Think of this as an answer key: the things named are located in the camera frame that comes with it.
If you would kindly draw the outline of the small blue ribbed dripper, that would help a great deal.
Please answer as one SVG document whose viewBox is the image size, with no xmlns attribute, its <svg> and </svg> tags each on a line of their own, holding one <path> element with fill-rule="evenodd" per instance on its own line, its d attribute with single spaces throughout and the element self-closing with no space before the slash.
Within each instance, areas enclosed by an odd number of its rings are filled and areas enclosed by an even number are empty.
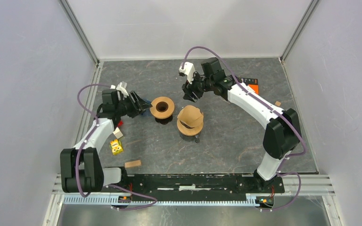
<svg viewBox="0 0 362 226">
<path fill-rule="evenodd" d="M 144 111 L 141 114 L 141 116 L 150 116 L 151 112 L 150 112 L 150 108 L 152 107 L 151 101 L 147 100 L 147 99 L 143 99 L 144 102 L 146 102 L 146 104 L 144 105 Z"/>
</svg>

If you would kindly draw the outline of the brown paper coffee filter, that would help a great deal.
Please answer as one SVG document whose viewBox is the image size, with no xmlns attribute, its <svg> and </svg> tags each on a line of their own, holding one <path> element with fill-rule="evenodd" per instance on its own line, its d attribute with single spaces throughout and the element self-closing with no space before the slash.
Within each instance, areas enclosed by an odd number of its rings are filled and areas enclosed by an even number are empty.
<svg viewBox="0 0 362 226">
<path fill-rule="evenodd" d="M 204 123 L 203 113 L 192 105 L 185 106 L 178 114 L 177 119 L 191 127 Z"/>
</svg>

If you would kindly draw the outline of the wooden ring dripper holder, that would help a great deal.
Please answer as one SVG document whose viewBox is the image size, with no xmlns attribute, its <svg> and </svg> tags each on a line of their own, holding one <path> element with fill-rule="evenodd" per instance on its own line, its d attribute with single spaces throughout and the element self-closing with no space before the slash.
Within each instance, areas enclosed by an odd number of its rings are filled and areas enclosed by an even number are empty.
<svg viewBox="0 0 362 226">
<path fill-rule="evenodd" d="M 203 125 L 204 125 L 204 124 L 201 123 L 200 125 L 191 127 L 191 126 L 186 125 L 186 124 L 183 123 L 182 121 L 177 120 L 177 129 L 178 129 L 178 131 L 179 131 L 182 135 L 185 135 L 185 136 L 188 136 L 188 137 L 192 137 L 192 136 L 198 135 L 198 134 L 202 131 Z"/>
</svg>

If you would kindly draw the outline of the clear glass coffee server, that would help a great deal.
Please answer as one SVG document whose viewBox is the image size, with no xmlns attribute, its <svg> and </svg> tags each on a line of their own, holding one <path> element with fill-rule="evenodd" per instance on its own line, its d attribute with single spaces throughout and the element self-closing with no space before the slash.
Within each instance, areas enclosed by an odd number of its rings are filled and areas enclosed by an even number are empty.
<svg viewBox="0 0 362 226">
<path fill-rule="evenodd" d="M 188 136 L 188 135 L 184 135 L 182 133 L 180 133 L 180 137 L 188 142 L 195 142 L 195 143 L 199 143 L 200 142 L 200 135 L 201 133 L 198 133 L 196 135 L 192 135 L 192 136 Z"/>
</svg>

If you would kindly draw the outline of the orange black coffee filter box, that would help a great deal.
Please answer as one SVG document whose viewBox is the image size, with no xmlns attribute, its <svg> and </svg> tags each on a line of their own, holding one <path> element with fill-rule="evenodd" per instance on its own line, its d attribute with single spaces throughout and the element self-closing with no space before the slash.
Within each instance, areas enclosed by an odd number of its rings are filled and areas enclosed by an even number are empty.
<svg viewBox="0 0 362 226">
<path fill-rule="evenodd" d="M 259 95 L 258 79 L 238 77 L 238 81 L 249 86 L 256 94 Z"/>
</svg>

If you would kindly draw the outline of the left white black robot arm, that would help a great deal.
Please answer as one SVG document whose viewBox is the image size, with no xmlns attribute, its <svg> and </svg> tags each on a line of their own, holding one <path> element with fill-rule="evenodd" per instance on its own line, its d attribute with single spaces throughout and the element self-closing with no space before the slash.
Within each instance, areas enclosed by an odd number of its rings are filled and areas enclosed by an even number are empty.
<svg viewBox="0 0 362 226">
<path fill-rule="evenodd" d="M 82 195 L 101 191 L 104 186 L 104 170 L 99 159 L 102 146 L 118 127 L 121 117 L 134 118 L 151 106 L 134 91 L 125 94 L 114 89 L 104 90 L 102 103 L 87 134 L 72 148 L 60 153 L 62 190 Z"/>
</svg>

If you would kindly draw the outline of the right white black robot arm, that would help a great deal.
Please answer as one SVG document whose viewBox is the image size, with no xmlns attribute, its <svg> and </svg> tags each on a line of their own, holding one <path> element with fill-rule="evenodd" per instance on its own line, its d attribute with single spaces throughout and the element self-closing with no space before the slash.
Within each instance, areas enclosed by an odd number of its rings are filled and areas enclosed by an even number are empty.
<svg viewBox="0 0 362 226">
<path fill-rule="evenodd" d="M 297 112 L 270 104 L 239 78 L 226 75 L 216 57 L 202 61 L 201 67 L 203 74 L 195 70 L 193 63 L 181 63 L 179 75 L 186 77 L 182 86 L 183 98 L 195 102 L 205 92 L 213 92 L 240 107 L 260 123 L 265 130 L 265 155 L 255 171 L 253 185 L 257 191 L 266 192 L 272 187 L 272 179 L 286 155 L 300 143 L 301 130 Z"/>
</svg>

